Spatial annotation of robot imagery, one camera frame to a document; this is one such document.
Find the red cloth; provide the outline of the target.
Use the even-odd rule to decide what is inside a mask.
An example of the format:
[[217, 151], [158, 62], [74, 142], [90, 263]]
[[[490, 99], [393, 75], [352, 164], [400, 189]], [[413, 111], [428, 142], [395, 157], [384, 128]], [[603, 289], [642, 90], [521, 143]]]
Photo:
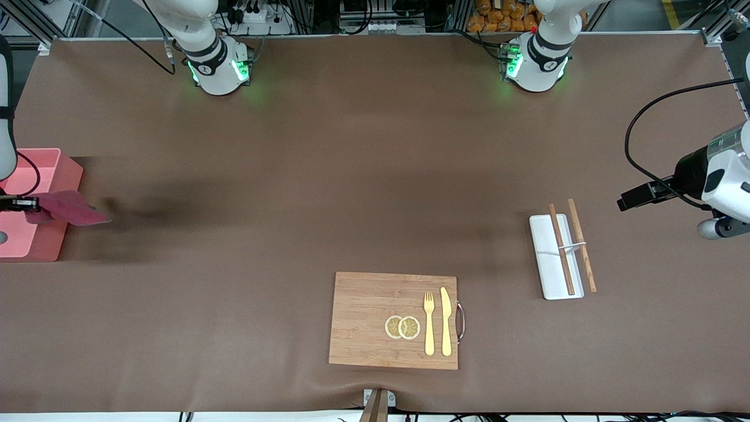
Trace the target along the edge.
[[37, 195], [38, 212], [24, 212], [27, 223], [45, 224], [62, 221], [77, 227], [93, 226], [110, 222], [111, 219], [88, 205], [77, 190], [58, 190]]

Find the pink plastic bin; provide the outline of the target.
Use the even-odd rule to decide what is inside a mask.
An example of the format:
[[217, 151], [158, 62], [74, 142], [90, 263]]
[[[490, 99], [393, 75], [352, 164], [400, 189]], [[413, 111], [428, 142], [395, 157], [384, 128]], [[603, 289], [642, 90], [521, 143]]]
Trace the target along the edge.
[[[83, 175], [82, 166], [59, 148], [22, 148], [40, 170], [40, 184], [33, 194], [77, 190]], [[0, 181], [0, 189], [8, 194], [22, 194], [34, 185], [36, 174], [24, 159], [16, 171]], [[35, 225], [27, 223], [22, 213], [0, 213], [0, 232], [7, 240], [0, 243], [0, 263], [46, 263], [59, 258], [67, 223], [59, 220]]]

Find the brown wooden chopstick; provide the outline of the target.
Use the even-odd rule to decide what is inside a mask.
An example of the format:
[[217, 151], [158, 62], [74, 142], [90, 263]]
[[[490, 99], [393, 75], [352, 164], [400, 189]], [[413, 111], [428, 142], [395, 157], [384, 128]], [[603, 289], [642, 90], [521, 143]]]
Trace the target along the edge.
[[576, 238], [576, 242], [578, 243], [578, 246], [579, 246], [579, 252], [581, 252], [581, 257], [583, 259], [583, 265], [584, 265], [585, 275], [586, 275], [588, 285], [589, 285], [589, 290], [592, 293], [595, 293], [595, 292], [598, 292], [598, 289], [597, 289], [595, 278], [592, 272], [588, 246], [584, 237], [581, 221], [579, 220], [578, 209], [576, 207], [576, 204], [574, 203], [573, 198], [570, 198], [567, 201], [568, 201], [568, 208], [570, 209], [571, 222], [574, 228], [574, 235]]
[[555, 242], [557, 242], [559, 257], [561, 261], [561, 267], [564, 273], [564, 278], [565, 278], [565, 283], [566, 283], [566, 289], [567, 289], [568, 295], [574, 295], [574, 284], [573, 284], [571, 271], [570, 271], [570, 263], [568, 262], [568, 259], [566, 257], [565, 243], [564, 243], [560, 225], [557, 219], [557, 211], [555, 211], [555, 206], [552, 203], [550, 203], [547, 207], [551, 215], [551, 224], [553, 225]]

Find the white rectangular tray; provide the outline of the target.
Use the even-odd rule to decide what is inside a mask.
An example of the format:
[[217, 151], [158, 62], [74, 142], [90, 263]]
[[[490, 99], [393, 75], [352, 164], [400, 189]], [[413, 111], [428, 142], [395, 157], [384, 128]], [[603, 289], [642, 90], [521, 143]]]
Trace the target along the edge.
[[[576, 243], [568, 217], [565, 214], [558, 213], [557, 219], [565, 245]], [[554, 228], [551, 224], [551, 216], [530, 216], [529, 224], [544, 299], [566, 300], [584, 297], [583, 280], [578, 265], [578, 250], [566, 251], [574, 284], [574, 295], [568, 295], [557, 242], [555, 242]]]

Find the orange snack bags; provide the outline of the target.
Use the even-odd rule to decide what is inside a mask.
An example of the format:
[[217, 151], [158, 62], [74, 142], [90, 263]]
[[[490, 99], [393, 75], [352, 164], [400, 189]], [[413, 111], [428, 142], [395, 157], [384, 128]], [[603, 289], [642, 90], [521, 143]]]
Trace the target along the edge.
[[533, 0], [475, 0], [466, 31], [530, 32], [536, 29], [543, 17]]

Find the yellow knife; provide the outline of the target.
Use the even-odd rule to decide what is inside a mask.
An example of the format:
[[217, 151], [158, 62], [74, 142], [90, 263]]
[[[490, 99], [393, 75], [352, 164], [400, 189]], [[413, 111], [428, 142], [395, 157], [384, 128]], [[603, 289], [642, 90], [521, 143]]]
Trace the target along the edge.
[[442, 333], [441, 333], [441, 353], [445, 357], [452, 355], [452, 336], [450, 331], [450, 317], [452, 316], [452, 300], [445, 287], [440, 288], [441, 312], [442, 312]]

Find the yellow fork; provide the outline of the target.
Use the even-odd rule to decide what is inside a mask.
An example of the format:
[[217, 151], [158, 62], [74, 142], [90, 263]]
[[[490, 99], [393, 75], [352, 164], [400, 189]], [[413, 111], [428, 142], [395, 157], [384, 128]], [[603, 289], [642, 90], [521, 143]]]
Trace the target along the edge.
[[433, 313], [435, 309], [435, 301], [431, 292], [424, 294], [423, 309], [425, 314], [425, 326], [424, 326], [424, 353], [429, 357], [434, 356], [435, 353], [435, 340], [434, 340], [434, 328], [433, 328]]

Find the wooden cutting board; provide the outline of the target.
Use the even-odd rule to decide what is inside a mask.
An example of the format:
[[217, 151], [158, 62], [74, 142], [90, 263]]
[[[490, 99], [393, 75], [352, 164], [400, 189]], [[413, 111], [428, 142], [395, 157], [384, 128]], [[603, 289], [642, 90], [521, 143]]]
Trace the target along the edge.
[[[440, 288], [452, 300], [450, 331], [452, 355], [441, 353], [442, 312]], [[434, 356], [424, 353], [424, 294], [435, 301], [433, 328]], [[328, 361], [335, 365], [397, 369], [458, 370], [459, 334], [458, 280], [455, 276], [338, 272]], [[391, 339], [385, 332], [388, 317], [416, 317], [420, 335], [413, 340]]]

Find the white power strip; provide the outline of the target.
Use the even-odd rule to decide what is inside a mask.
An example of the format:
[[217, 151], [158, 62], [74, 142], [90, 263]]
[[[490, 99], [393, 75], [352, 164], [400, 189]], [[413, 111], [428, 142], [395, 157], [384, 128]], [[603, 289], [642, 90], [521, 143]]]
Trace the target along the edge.
[[270, 0], [231, 0], [227, 10], [217, 14], [217, 23], [234, 36], [298, 33], [289, 8]]

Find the aluminium frame profile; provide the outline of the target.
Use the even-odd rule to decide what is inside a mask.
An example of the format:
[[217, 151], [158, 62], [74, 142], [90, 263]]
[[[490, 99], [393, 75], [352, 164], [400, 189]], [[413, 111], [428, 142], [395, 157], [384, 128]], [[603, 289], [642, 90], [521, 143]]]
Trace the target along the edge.
[[0, 0], [0, 35], [14, 50], [48, 50], [75, 36], [86, 0]]
[[718, 15], [701, 27], [705, 45], [720, 45], [750, 32], [750, 0], [713, 0], [713, 3], [716, 6], [711, 10], [717, 10]]

